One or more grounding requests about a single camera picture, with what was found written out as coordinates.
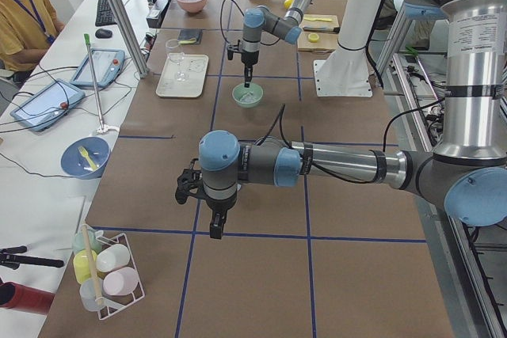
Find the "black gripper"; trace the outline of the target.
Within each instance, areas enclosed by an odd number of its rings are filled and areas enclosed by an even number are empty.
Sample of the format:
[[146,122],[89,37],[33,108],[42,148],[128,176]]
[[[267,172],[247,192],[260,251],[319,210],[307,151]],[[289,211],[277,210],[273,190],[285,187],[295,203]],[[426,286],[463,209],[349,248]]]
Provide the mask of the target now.
[[209,226],[209,235],[213,239],[223,237],[224,226],[227,222],[227,212],[236,204],[237,196],[232,195],[226,199],[206,198],[206,204],[212,210],[212,219]]
[[243,50],[241,53],[242,63],[244,64],[244,86],[250,87],[250,83],[253,78],[253,68],[257,64],[259,57],[259,51],[246,51]]

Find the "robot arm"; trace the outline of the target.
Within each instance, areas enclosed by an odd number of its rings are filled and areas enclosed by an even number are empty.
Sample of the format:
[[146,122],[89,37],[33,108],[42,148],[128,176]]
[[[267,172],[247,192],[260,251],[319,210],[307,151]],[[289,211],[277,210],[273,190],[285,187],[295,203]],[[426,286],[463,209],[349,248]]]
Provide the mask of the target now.
[[257,6],[246,10],[243,17],[242,40],[239,44],[239,52],[244,64],[245,87],[250,86],[253,68],[258,62],[261,34],[268,32],[289,44],[295,44],[302,32],[299,25],[312,1],[292,0],[284,16],[272,13],[267,6]]
[[368,84],[368,41],[383,0],[348,0],[336,50],[317,61],[320,103],[300,108],[302,142],[260,135],[263,111],[219,112],[199,144],[197,196],[212,210],[210,235],[223,236],[240,184],[291,187],[306,175],[351,184],[385,183],[420,196],[471,226],[506,216],[506,154],[494,141],[504,94],[506,0],[405,0],[408,17],[449,23],[444,130],[428,152],[358,151],[347,135],[386,138]]

